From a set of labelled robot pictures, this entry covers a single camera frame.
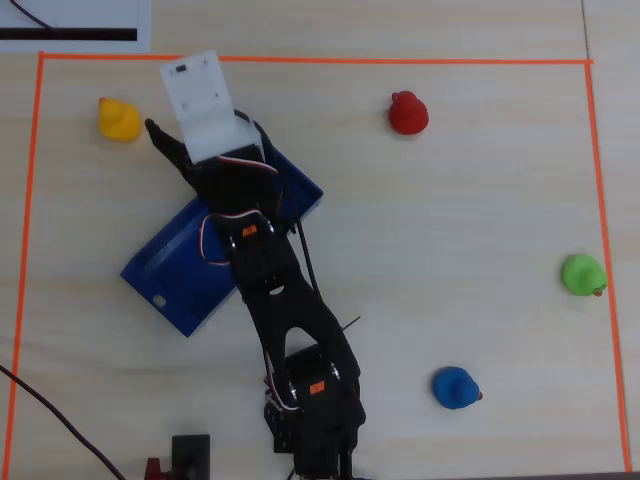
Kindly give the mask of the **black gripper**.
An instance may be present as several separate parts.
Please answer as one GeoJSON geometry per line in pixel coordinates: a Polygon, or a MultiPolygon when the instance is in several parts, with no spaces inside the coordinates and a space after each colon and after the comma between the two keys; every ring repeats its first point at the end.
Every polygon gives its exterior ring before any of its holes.
{"type": "Polygon", "coordinates": [[[236,215],[261,210],[273,215],[280,207],[279,172],[264,160],[255,144],[193,164],[184,143],[144,121],[152,145],[179,171],[207,203],[211,213],[236,215]]]}

